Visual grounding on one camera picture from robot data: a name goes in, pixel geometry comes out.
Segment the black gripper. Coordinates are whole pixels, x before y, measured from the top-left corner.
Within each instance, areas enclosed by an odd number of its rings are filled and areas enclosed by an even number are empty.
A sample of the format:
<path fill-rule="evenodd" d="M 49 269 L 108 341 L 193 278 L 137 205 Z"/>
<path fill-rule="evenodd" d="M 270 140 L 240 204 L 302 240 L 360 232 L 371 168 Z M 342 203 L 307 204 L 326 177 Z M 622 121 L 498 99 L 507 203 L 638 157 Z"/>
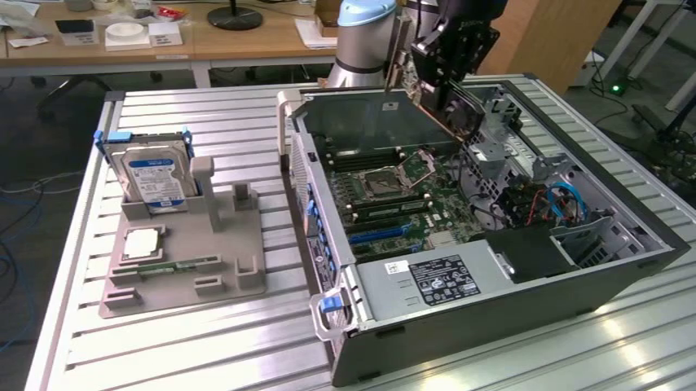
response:
<path fill-rule="evenodd" d="M 439 112 L 454 83 L 477 72 L 499 32 L 491 22 L 501 16 L 499 1 L 439 1 L 434 27 L 411 44 L 421 85 L 421 106 Z"/>

